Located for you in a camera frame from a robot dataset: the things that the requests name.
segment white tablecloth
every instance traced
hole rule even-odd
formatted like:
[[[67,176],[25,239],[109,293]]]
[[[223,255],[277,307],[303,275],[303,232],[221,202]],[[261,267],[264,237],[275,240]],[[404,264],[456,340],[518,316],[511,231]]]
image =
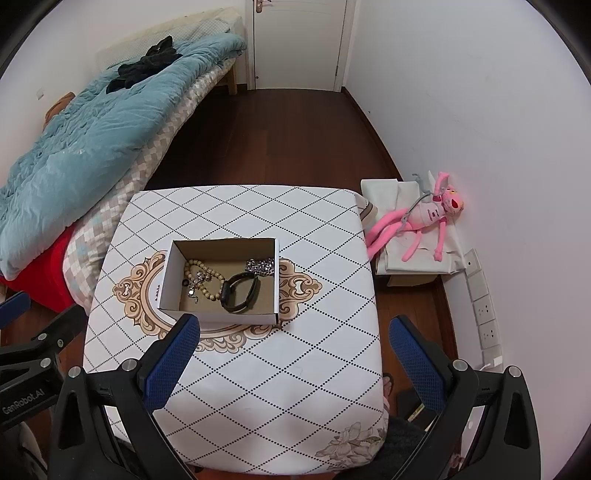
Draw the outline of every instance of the white tablecloth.
[[[356,196],[215,186],[141,192],[118,226],[86,334],[87,372],[139,358],[174,320],[154,294],[171,239],[276,237],[279,327],[202,325],[166,407],[154,412],[187,463],[296,475],[369,462],[382,445],[378,317]],[[115,434],[126,438],[117,412]]]

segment wall socket panel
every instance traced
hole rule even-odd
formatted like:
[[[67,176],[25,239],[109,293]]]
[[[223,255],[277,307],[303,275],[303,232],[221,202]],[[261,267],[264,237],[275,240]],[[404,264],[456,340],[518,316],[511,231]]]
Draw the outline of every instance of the wall socket panel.
[[[500,345],[485,348],[482,351],[482,361],[484,365],[490,365],[484,369],[487,372],[497,372],[501,374],[505,371],[503,364],[503,351],[501,350]]]
[[[470,277],[471,275],[474,275],[476,272],[482,270],[475,249],[470,250],[466,255],[464,255],[464,262],[466,262],[467,277]]]
[[[476,323],[482,325],[496,319],[495,309],[492,307],[492,299],[490,295],[485,295],[472,303],[474,306],[474,315],[476,315]]]
[[[479,270],[474,275],[468,277],[468,290],[470,290],[470,298],[472,301],[476,301],[483,296],[488,295],[488,285],[482,270]]]
[[[478,335],[480,336],[480,346],[483,350],[501,344],[499,327],[496,324],[496,320],[491,320],[490,322],[479,325]]]

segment black watch strap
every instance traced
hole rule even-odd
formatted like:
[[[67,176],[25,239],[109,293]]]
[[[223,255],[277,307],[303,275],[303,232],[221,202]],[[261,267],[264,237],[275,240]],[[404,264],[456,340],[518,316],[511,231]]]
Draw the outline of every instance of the black watch strap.
[[[248,291],[246,300],[238,305],[229,305],[230,296],[236,290],[236,284],[243,280],[252,279],[251,289]],[[234,275],[232,278],[226,280],[222,285],[222,294],[220,295],[220,303],[227,312],[236,313],[247,308],[255,298],[256,290],[258,288],[259,279],[254,272],[242,272]]]

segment white wall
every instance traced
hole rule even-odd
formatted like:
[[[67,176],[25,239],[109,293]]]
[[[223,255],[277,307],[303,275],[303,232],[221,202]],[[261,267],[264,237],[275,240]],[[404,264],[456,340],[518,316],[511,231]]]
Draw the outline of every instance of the white wall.
[[[402,176],[451,172],[505,365],[522,368],[543,477],[591,421],[591,86],[525,0],[359,2],[346,87]],[[446,283],[460,356],[482,363],[462,275]]]
[[[0,78],[0,185],[14,161],[41,134],[45,113],[58,98],[79,93],[98,72],[97,51],[182,15],[235,7],[245,0],[63,0],[35,27]],[[238,82],[246,83],[246,55]],[[37,100],[37,91],[44,96]]]

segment door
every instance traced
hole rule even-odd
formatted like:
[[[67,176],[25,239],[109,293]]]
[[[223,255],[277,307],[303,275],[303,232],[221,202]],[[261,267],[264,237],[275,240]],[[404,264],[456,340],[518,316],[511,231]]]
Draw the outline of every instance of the door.
[[[255,84],[333,90],[347,0],[254,0]]]

